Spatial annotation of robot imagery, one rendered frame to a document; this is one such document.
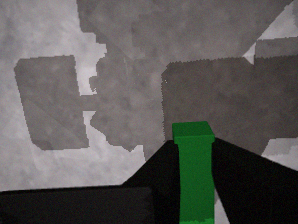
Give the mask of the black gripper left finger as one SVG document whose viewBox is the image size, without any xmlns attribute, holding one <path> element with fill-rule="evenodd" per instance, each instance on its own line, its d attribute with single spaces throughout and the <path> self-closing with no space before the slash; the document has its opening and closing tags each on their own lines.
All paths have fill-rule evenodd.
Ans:
<svg viewBox="0 0 298 224">
<path fill-rule="evenodd" d="M 179 224 L 179 219 L 174 140 L 121 185 L 0 192 L 0 224 Z"/>
</svg>

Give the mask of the green rectangular post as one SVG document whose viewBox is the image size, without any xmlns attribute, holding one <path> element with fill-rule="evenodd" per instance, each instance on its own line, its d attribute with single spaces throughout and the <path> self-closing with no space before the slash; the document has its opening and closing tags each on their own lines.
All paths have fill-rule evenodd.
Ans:
<svg viewBox="0 0 298 224">
<path fill-rule="evenodd" d="M 179 224 L 215 224 L 211 143 L 215 135 L 207 121 L 172 123 L 179 148 Z"/>
</svg>

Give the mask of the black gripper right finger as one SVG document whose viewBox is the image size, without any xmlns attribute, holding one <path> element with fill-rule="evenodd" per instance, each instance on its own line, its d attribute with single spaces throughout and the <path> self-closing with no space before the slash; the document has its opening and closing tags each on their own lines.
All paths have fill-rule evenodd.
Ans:
<svg viewBox="0 0 298 224">
<path fill-rule="evenodd" d="M 230 224 L 298 224 L 298 171 L 216 137 L 211 174 Z"/>
</svg>

